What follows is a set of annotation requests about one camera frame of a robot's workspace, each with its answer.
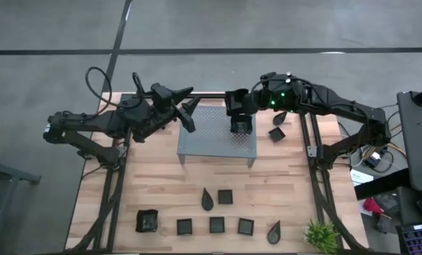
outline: yellow wire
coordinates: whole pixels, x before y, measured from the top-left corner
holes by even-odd
[[[391,128],[390,131],[394,131],[396,130],[399,126],[401,126],[401,124],[396,125],[395,127]]]
[[[387,146],[389,146],[389,147],[395,149],[396,151],[402,153],[406,157],[406,152],[404,152],[404,150],[398,148],[397,146],[393,145],[392,143],[388,143]]]

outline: black teardrop-shaped object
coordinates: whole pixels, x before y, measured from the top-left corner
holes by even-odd
[[[285,121],[286,117],[287,117],[287,112],[277,114],[273,119],[273,124],[281,125]]]
[[[277,244],[279,241],[280,241],[280,221],[277,221],[274,227],[269,230],[268,242],[270,244]]]
[[[214,206],[214,202],[212,202],[211,195],[206,191],[206,188],[203,189],[203,196],[202,196],[202,207],[206,211],[209,211]]]

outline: wooden table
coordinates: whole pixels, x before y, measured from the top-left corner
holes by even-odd
[[[121,93],[112,101],[119,102]],[[223,106],[222,99],[203,99],[202,105]],[[252,169],[244,159],[186,157],[182,166],[176,155],[180,123],[170,123],[146,139],[131,141],[128,152],[114,252],[309,252],[304,231],[316,220],[312,187],[304,142],[297,114],[288,114],[280,126],[286,138],[273,144],[268,131],[276,113],[260,111],[256,116],[258,158]],[[323,144],[341,139],[336,116],[317,116]],[[313,140],[310,123],[309,134]],[[111,139],[95,133],[92,139],[110,146]],[[97,161],[86,163],[84,173],[95,169]],[[105,171],[87,176],[80,185],[66,248],[79,242],[97,218]],[[347,166],[335,165],[330,179],[337,213],[348,230],[364,246],[367,239]],[[201,208],[203,188],[215,202],[207,212]],[[233,205],[218,205],[217,190],[232,189]],[[159,211],[155,233],[135,231],[138,210]],[[209,217],[225,217],[225,233],[209,233]],[[255,220],[252,237],[237,234],[240,217]],[[193,235],[177,236],[176,220],[193,219]],[[269,229],[281,222],[282,238],[276,245],[266,239]],[[106,245],[108,222],[102,245]]]

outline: metal mesh platform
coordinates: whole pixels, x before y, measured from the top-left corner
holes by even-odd
[[[184,164],[185,155],[247,158],[249,167],[256,159],[256,122],[252,116],[250,135],[230,132],[230,117],[225,107],[198,106],[193,114],[196,131],[181,127],[177,154]]]

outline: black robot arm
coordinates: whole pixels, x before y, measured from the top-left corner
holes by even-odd
[[[144,142],[145,138],[177,118],[188,132],[195,131],[191,115],[200,98],[193,98],[182,103],[180,108],[176,107],[192,92],[192,87],[172,91],[160,84],[153,84],[151,89],[148,94],[152,96],[152,105],[142,95],[134,94],[116,105],[116,110],[108,110],[100,115],[57,112],[47,119],[43,137],[53,144],[70,144],[79,149],[77,153],[81,157],[96,157],[100,164],[114,167],[120,158],[117,147],[104,147],[78,132],[102,132],[109,137],[123,139],[130,131],[135,142]]]
[[[299,114],[335,114],[362,123],[358,133],[340,142],[308,148],[308,153],[314,155],[317,166],[322,169],[332,169],[333,162],[341,154],[365,145],[382,146],[390,142],[384,110],[341,98],[325,86],[312,84],[291,74],[265,74],[251,91],[227,91],[225,103],[227,115],[232,118],[273,109]]]

